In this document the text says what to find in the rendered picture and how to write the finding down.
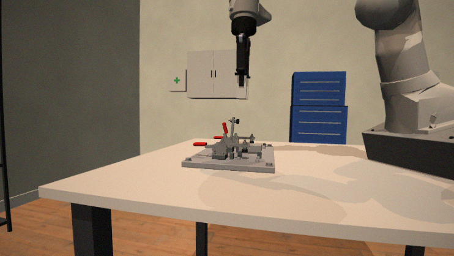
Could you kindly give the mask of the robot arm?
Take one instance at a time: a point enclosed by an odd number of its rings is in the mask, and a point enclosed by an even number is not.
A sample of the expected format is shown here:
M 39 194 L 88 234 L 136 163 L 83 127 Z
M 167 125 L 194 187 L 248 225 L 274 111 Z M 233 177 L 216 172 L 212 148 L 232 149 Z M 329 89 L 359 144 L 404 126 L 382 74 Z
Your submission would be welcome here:
M 229 0 L 228 10 L 231 21 L 249 16 L 257 27 L 272 19 L 259 0 Z M 431 134 L 454 127 L 454 87 L 429 68 L 419 0 L 357 0 L 354 10 L 356 19 L 374 30 L 384 128 Z

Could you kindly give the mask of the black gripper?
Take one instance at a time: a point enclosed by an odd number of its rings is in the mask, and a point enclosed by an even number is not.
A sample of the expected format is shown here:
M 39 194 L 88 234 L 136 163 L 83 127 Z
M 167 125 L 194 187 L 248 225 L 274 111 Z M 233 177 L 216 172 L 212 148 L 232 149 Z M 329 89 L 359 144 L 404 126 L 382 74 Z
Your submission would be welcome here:
M 248 79 L 250 78 L 249 55 L 251 47 L 251 41 L 249 37 L 256 34 L 256 20 L 253 17 L 249 16 L 236 17 L 231 22 L 231 32 L 234 36 L 236 36 L 237 44 L 236 51 L 237 72 L 235 72 L 235 75 L 237 75 L 237 99 L 248 100 Z

